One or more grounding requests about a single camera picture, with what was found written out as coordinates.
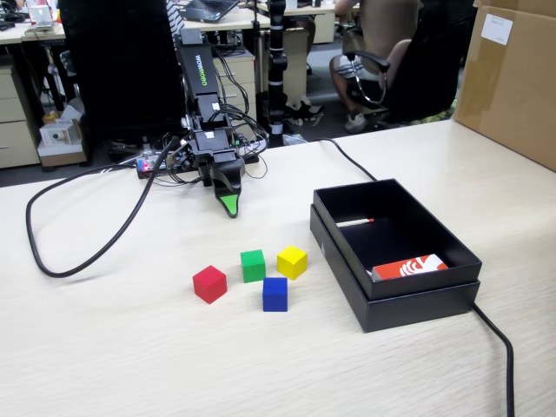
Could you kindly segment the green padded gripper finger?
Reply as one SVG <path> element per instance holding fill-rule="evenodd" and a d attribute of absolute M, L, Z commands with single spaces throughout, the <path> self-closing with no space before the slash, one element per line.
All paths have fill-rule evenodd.
<path fill-rule="evenodd" d="M 224 207 L 228 217 L 236 218 L 239 211 L 239 196 L 238 194 L 232 195 L 218 195 L 216 200 Z"/>

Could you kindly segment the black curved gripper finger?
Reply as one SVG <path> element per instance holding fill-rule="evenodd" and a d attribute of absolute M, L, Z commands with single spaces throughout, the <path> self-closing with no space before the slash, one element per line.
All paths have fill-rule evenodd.
<path fill-rule="evenodd" d="M 245 174 L 245 163 L 240 157 L 233 161 L 211 162 L 209 174 L 216 197 L 239 195 L 242 192 L 242 176 Z"/>

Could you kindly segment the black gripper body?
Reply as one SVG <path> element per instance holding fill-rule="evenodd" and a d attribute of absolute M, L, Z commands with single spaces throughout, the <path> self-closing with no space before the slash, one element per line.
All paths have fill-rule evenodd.
<path fill-rule="evenodd" d="M 189 147 L 194 168 L 213 162 L 231 162 L 238 157 L 225 129 L 195 132 Z"/>

